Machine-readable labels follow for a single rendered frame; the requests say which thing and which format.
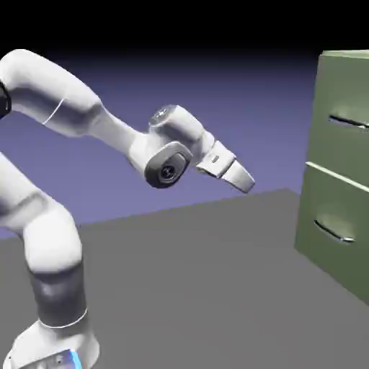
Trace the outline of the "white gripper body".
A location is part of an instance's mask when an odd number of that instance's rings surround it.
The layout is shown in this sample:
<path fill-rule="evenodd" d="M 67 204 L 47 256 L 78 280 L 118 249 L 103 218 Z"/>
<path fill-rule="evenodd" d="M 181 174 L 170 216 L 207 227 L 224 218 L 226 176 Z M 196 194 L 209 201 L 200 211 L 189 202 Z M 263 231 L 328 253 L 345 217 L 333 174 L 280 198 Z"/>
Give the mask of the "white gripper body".
<path fill-rule="evenodd" d="M 248 193 L 255 184 L 253 176 L 237 160 L 230 165 L 221 179 L 244 194 Z"/>

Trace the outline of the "green painted cabinet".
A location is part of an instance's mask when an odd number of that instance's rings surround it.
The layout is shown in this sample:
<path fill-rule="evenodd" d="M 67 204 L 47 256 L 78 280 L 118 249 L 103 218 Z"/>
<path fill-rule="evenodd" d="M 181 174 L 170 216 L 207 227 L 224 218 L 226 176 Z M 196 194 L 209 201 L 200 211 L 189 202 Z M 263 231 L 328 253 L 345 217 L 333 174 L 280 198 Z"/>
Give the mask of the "green painted cabinet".
<path fill-rule="evenodd" d="M 369 305 L 369 50 L 319 56 L 295 249 Z"/>

